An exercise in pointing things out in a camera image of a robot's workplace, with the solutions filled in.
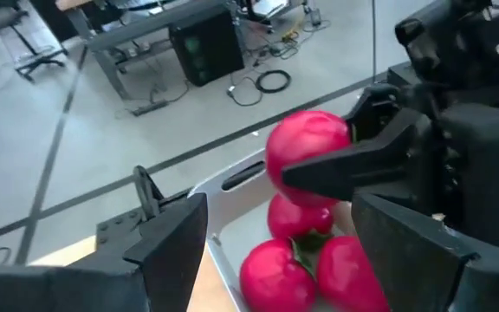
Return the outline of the black power strip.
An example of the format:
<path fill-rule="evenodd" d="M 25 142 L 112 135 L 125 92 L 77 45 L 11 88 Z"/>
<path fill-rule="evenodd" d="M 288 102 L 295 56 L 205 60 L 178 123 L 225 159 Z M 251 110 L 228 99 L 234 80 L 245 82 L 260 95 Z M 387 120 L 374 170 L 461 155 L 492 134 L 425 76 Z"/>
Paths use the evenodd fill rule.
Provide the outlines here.
<path fill-rule="evenodd" d="M 140 117 L 141 115 L 148 114 L 155 110 L 167 107 L 168 105 L 169 102 L 166 100 L 151 101 L 148 105 L 137 107 L 134 110 L 131 110 L 130 114 L 135 117 Z"/>

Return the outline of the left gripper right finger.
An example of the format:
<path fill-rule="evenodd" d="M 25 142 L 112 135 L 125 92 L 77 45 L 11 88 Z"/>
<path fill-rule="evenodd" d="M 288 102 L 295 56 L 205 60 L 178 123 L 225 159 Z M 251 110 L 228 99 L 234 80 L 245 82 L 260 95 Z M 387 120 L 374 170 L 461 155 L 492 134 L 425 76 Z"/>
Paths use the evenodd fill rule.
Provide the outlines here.
<path fill-rule="evenodd" d="M 499 247 L 371 193 L 352 217 L 391 312 L 499 312 Z"/>

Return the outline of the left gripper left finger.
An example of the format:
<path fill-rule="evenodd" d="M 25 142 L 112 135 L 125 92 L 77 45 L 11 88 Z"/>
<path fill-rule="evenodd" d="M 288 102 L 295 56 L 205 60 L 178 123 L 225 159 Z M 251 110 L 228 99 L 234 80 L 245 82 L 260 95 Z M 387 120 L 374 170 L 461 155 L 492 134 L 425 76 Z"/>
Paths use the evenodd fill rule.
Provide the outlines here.
<path fill-rule="evenodd" d="M 196 194 L 68 266 L 0 266 L 0 312 L 185 312 L 207 212 Z"/>

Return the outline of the black computer tower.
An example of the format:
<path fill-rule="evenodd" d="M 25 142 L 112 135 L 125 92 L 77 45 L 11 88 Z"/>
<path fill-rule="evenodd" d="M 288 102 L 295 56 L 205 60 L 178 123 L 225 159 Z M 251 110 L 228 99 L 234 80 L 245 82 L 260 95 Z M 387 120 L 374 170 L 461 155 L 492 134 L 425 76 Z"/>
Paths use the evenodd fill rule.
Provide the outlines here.
<path fill-rule="evenodd" d="M 244 68 L 230 11 L 222 5 L 169 26 L 169 39 L 186 79 L 194 86 Z"/>

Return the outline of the grey desk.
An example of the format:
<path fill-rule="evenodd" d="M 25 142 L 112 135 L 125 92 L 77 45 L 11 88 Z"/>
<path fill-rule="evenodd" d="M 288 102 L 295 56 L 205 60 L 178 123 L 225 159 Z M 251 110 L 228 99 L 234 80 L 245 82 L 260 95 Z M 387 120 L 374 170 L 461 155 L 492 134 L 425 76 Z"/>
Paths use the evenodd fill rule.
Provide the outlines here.
<path fill-rule="evenodd" d="M 97 34 L 90 29 L 88 18 L 81 9 L 83 4 L 95 2 L 96 0 L 57 0 L 55 4 L 67 15 L 88 50 L 99 63 L 110 84 L 123 100 L 132 100 L 133 97 L 126 91 L 117 75 L 119 67 L 107 55 L 109 49 L 165 29 L 179 21 L 203 17 L 204 13 L 211 13 L 214 9 L 227 9 L 231 12 L 227 0 L 180 0 L 173 4 L 166 4 L 163 10 L 156 15 L 150 15 L 126 26 Z"/>

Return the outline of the grey plastic basket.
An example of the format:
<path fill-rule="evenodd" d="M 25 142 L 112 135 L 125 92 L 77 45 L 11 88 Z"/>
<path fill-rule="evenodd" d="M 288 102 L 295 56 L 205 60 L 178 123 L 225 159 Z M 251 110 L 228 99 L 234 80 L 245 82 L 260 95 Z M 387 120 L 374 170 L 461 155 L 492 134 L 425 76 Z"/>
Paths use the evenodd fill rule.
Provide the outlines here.
<path fill-rule="evenodd" d="M 207 247 L 237 312 L 251 312 L 239 283 L 244 258 L 258 244 L 277 238 L 269 232 L 267 212 L 270 200 L 278 192 L 262 167 L 263 159 L 263 151 L 253 153 L 209 177 L 191 192 L 193 195 L 203 193 L 207 197 Z M 315 269 L 326 241 L 338 236 L 356 237 L 350 218 L 351 205 L 339 202 L 330 210 L 333 216 L 340 218 L 340 222 L 333 225 L 329 234 L 312 232 L 300 239 L 285 237 L 297 244 L 311 264 L 317 289 L 311 312 L 341 312 L 319 291 Z"/>

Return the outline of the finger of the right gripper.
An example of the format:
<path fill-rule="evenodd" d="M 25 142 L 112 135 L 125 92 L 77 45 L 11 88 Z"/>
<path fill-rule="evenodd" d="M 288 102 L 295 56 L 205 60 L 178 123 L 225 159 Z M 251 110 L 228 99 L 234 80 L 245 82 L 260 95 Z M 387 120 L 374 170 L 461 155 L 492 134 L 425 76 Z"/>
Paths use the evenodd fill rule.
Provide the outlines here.
<path fill-rule="evenodd" d="M 345 116 L 351 141 L 375 137 L 398 112 L 400 88 L 389 83 L 374 83 L 363 90 Z"/>
<path fill-rule="evenodd" d="M 394 182 L 407 174 L 408 152 L 425 115 L 401 110 L 372 139 L 282 169 L 282 181 L 299 190 L 349 200 L 357 188 Z"/>

